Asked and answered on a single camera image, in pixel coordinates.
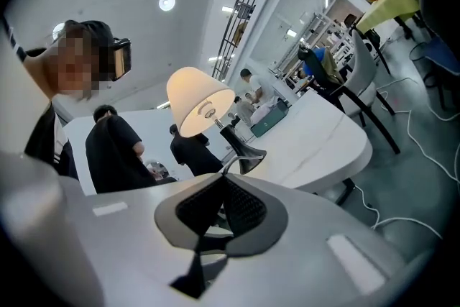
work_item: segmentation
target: desk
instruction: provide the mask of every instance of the desk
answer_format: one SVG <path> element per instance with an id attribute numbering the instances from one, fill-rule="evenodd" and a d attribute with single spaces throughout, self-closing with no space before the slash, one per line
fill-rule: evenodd
<path id="1" fill-rule="evenodd" d="M 372 156 L 361 127 L 312 90 L 251 146 L 267 156 L 247 176 L 311 193 L 359 173 Z M 230 172 L 239 173 L 238 162 Z"/>
<path id="2" fill-rule="evenodd" d="M 412 16 L 419 9 L 418 0 L 377 0 L 372 3 L 369 10 L 356 25 L 356 28 L 364 34 L 388 19 L 404 14 Z"/>

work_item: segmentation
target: ceiling light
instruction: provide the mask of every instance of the ceiling light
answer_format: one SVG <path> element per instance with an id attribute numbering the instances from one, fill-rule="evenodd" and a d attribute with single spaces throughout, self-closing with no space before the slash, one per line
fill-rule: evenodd
<path id="1" fill-rule="evenodd" d="M 286 32 L 286 35 L 287 35 L 287 36 L 295 37 L 296 34 L 297 34 L 297 32 L 294 32 L 294 31 L 292 31 L 291 29 L 289 29 L 289 30 Z"/>
<path id="2" fill-rule="evenodd" d="M 166 101 L 165 103 L 158 105 L 158 106 L 157 106 L 157 109 L 169 108 L 170 105 L 171 105 L 170 102 L 169 102 L 169 101 Z"/>
<path id="3" fill-rule="evenodd" d="M 160 6 L 160 9 L 162 11 L 170 11 L 172 8 L 175 6 L 175 0 L 160 0 L 158 2 L 158 5 Z"/>
<path id="4" fill-rule="evenodd" d="M 59 32 L 61 32 L 64 28 L 63 23 L 56 24 L 56 27 L 52 29 L 52 39 L 56 40 L 59 36 Z"/>

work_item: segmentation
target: floor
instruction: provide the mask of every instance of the floor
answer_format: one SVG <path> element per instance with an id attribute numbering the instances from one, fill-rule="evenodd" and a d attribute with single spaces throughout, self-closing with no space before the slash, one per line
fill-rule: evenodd
<path id="1" fill-rule="evenodd" d="M 401 28 L 397 29 L 392 36 L 394 41 L 387 43 L 383 49 L 392 75 L 388 75 L 380 63 L 374 82 L 377 87 L 404 77 L 411 77 L 419 82 L 419 86 L 412 81 L 395 83 L 380 92 L 388 91 L 387 100 L 395 111 L 413 109 L 411 134 L 427 155 L 435 158 L 454 175 L 454 155 L 460 143 L 460 118 L 442 122 L 428 110 L 421 76 L 429 70 L 429 62 L 424 59 L 412 62 L 409 53 L 419 42 L 429 38 L 425 30 L 418 29 L 413 23 L 408 22 L 408 25 L 414 31 L 415 42 L 406 40 L 402 37 Z M 444 95 L 446 111 L 441 110 L 437 89 L 428 89 L 428 100 L 433 110 L 443 117 L 450 117 L 456 110 L 449 100 L 450 93 L 446 91 Z M 381 108 L 377 99 L 372 111 L 393 136 L 401 153 L 395 155 L 380 131 L 366 118 L 367 125 L 364 130 L 374 151 L 368 166 L 352 180 L 364 191 L 366 202 L 380 211 L 380 220 L 396 216 L 410 217 L 429 224 L 442 234 L 451 211 L 459 200 L 456 181 L 424 158 L 420 149 L 409 138 L 408 114 L 391 116 Z M 356 123 L 360 125 L 359 118 L 356 118 Z M 320 195 L 334 199 L 343 189 L 344 186 L 338 184 Z M 361 193 L 356 189 L 342 207 L 365 224 L 371 226 L 375 223 L 375 213 L 363 207 Z M 391 242 L 407 261 L 430 249 L 438 241 L 430 230 L 408 221 L 382 225 L 377 228 L 377 232 Z"/>

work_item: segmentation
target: white sticker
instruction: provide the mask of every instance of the white sticker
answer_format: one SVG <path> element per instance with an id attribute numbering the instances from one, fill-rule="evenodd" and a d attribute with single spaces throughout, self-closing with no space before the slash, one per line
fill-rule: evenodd
<path id="1" fill-rule="evenodd" d="M 128 208 L 128 205 L 125 202 L 117 202 L 117 203 L 113 203 L 107 206 L 95 207 L 93 209 L 93 212 L 96 216 L 103 216 L 103 215 L 112 214 L 114 212 L 121 211 L 127 208 Z"/>

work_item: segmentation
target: power cord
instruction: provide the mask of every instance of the power cord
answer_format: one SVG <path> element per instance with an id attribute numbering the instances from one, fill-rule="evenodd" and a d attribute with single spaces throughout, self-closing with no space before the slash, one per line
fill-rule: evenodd
<path id="1" fill-rule="evenodd" d="M 420 86 L 419 83 L 417 81 L 415 81 L 414 79 L 410 78 L 410 77 L 406 77 L 406 78 L 402 78 L 400 80 L 396 80 L 396 81 L 393 81 L 393 82 L 390 82 L 390 83 L 387 83 L 386 85 L 383 85 L 383 86 L 380 86 L 379 88 L 377 88 L 377 90 L 380 90 L 382 88 L 385 88 L 385 87 L 388 87 L 388 86 L 391 86 L 393 83 L 397 83 L 397 82 L 401 82 L 401 81 L 405 81 L 405 80 L 411 80 L 412 82 L 414 82 L 417 86 Z M 385 100 L 387 99 L 388 97 L 388 91 L 382 91 L 382 94 L 386 93 L 385 95 Z M 443 121 L 443 122 L 449 122 L 451 120 L 454 120 L 456 117 L 460 116 L 460 113 L 457 113 L 457 114 L 454 114 L 453 116 L 451 116 L 450 118 L 443 118 L 441 116 L 439 116 L 430 106 L 430 104 L 427 102 L 426 103 L 428 108 L 430 109 L 431 113 L 434 114 L 434 116 L 436 118 L 438 118 L 439 120 Z M 382 109 L 388 111 L 384 105 L 382 104 Z M 448 177 L 450 177 L 450 179 L 452 180 L 455 180 L 456 181 L 456 185 L 457 185 L 457 191 L 459 193 L 459 196 L 460 196 L 460 180 L 459 180 L 459 176 L 458 176 L 458 173 L 457 173 L 457 167 L 456 167 L 456 164 L 457 164 L 457 159 L 458 159 L 458 156 L 459 156 L 459 152 L 460 152 L 460 143 L 459 145 L 457 146 L 457 149 L 455 151 L 455 158 L 454 158 L 454 175 L 450 174 L 450 172 L 444 167 L 442 166 L 442 164 L 438 161 L 436 161 L 435 159 L 433 159 L 431 156 L 428 156 L 426 153 L 425 153 L 425 150 L 423 149 L 422 145 L 414 138 L 414 136 L 410 133 L 410 116 L 412 114 L 412 109 L 411 110 L 407 110 L 407 111 L 395 111 L 395 113 L 397 114 L 409 114 L 409 117 L 408 117 L 408 136 L 411 138 L 412 141 L 414 141 L 418 148 L 420 148 L 420 151 L 422 152 L 423 156 L 426 157 L 427 159 L 429 159 L 430 161 L 434 162 L 435 164 L 437 164 L 437 166 L 439 166 L 446 174 Z M 389 219 L 385 219 L 385 220 L 382 220 L 380 221 L 380 212 L 377 210 L 377 209 L 374 209 L 372 207 L 369 207 L 368 205 L 366 205 L 366 201 L 364 200 L 364 191 L 358 187 L 356 185 L 356 188 L 361 192 L 361 195 L 362 195 L 362 203 L 364 205 L 364 207 L 370 211 L 373 211 L 377 214 L 377 220 L 375 222 L 375 224 L 371 227 L 371 229 L 376 229 L 378 226 L 381 226 L 383 224 L 387 224 L 387 223 L 390 223 L 391 221 L 395 221 L 395 220 L 403 220 L 403 221 L 411 221 L 411 222 L 414 222 L 414 223 L 417 223 L 417 224 L 420 224 L 428 229 L 430 229 L 437 237 L 439 237 L 439 239 L 443 239 L 443 237 L 435 230 L 433 229 L 431 226 L 423 223 L 422 221 L 419 221 L 417 219 L 412 219 L 412 218 L 405 218 L 405 217 L 393 217 L 393 218 L 389 218 Z"/>

